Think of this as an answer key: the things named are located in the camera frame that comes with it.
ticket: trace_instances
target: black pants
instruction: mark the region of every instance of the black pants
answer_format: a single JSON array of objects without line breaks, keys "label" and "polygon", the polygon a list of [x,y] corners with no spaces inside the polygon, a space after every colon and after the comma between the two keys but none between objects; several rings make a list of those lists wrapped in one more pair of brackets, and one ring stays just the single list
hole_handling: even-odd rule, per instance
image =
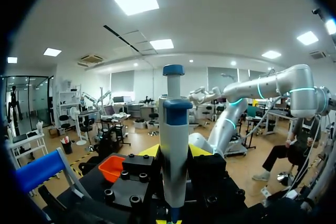
[{"label": "black pants", "polygon": [[[286,148],[284,145],[277,145],[273,147],[272,151],[270,152],[270,154],[268,155],[266,161],[264,162],[262,166],[265,170],[270,172],[274,166],[275,161],[278,158],[286,158],[286,157],[289,159],[290,163],[298,166],[298,172],[302,169],[305,163],[305,160],[307,158],[306,156],[303,155],[303,152],[298,151],[293,145],[291,145],[289,148]],[[297,185],[301,182],[301,180],[305,176],[307,172],[307,166],[308,166],[308,162],[304,166],[304,171],[305,171],[304,174],[296,182]]]}]

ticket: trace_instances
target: ceiling light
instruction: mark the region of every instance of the ceiling light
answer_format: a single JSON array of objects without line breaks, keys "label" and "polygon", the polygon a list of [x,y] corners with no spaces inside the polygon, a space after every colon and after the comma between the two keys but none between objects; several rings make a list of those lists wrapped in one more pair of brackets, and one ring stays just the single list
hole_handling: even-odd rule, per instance
[{"label": "ceiling light", "polygon": [[328,30],[328,33],[329,33],[330,35],[336,33],[336,24],[335,24],[335,20],[330,19],[330,20],[328,20],[325,24],[326,24],[325,26],[326,26],[326,28],[327,28],[327,30]]},{"label": "ceiling light", "polygon": [[148,10],[159,9],[156,0],[114,0],[119,7],[130,16]]},{"label": "ceiling light", "polygon": [[48,48],[46,49],[46,51],[44,52],[43,55],[56,57],[56,56],[58,56],[61,52],[62,52],[62,50],[52,49],[52,48],[49,48],[49,47],[48,47]]},{"label": "ceiling light", "polygon": [[8,63],[17,63],[17,57],[7,57]]},{"label": "ceiling light", "polygon": [[319,39],[315,36],[315,34],[313,34],[312,31],[300,35],[299,37],[297,37],[297,39],[306,46],[319,41]]},{"label": "ceiling light", "polygon": [[155,50],[174,48],[174,45],[171,39],[153,40],[153,41],[149,41],[149,43],[152,45],[152,47]]},{"label": "ceiling light", "polygon": [[263,56],[263,57],[265,57],[265,58],[268,58],[268,59],[275,59],[275,58],[280,57],[281,54],[278,53],[278,52],[275,52],[275,51],[268,51],[268,52],[264,53],[264,54],[261,55],[261,56]]}]

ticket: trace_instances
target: seated person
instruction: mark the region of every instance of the seated person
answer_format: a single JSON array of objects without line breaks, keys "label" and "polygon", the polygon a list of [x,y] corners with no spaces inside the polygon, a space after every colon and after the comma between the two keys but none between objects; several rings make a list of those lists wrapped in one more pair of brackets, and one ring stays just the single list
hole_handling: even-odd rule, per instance
[{"label": "seated person", "polygon": [[[313,116],[312,118],[299,118],[285,145],[277,145],[273,147],[266,161],[262,165],[265,171],[260,175],[254,175],[252,179],[268,181],[270,177],[270,172],[277,158],[286,157],[290,160],[291,163],[298,165],[298,175],[299,171],[305,164],[309,149],[313,143],[313,139],[316,135],[317,130],[318,134],[316,136],[314,148],[317,148],[318,141],[321,137],[319,119],[316,116]],[[297,181],[297,184],[299,184],[302,179],[303,175],[301,176],[300,180]]]}]

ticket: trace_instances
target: white fan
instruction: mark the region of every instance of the white fan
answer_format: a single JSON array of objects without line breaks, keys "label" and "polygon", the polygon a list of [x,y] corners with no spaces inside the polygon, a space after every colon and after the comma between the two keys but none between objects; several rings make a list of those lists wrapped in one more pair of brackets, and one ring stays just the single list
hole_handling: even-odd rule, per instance
[{"label": "white fan", "polygon": [[[79,122],[78,122],[78,115],[80,114],[80,111],[78,110],[77,107],[71,107],[70,109],[70,117],[75,121],[76,124],[76,130],[78,134],[80,133],[80,128],[79,128]],[[77,145],[85,145],[86,144],[86,140],[79,140],[76,142]]]}]

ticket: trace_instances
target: orange container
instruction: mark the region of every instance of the orange container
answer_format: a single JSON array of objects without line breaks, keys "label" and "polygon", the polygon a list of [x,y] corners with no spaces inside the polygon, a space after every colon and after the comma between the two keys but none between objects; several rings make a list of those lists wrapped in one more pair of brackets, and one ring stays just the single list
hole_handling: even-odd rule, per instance
[{"label": "orange container", "polygon": [[122,162],[124,160],[124,157],[110,156],[107,160],[98,166],[98,169],[103,173],[106,180],[114,183],[120,176],[122,171]]}]

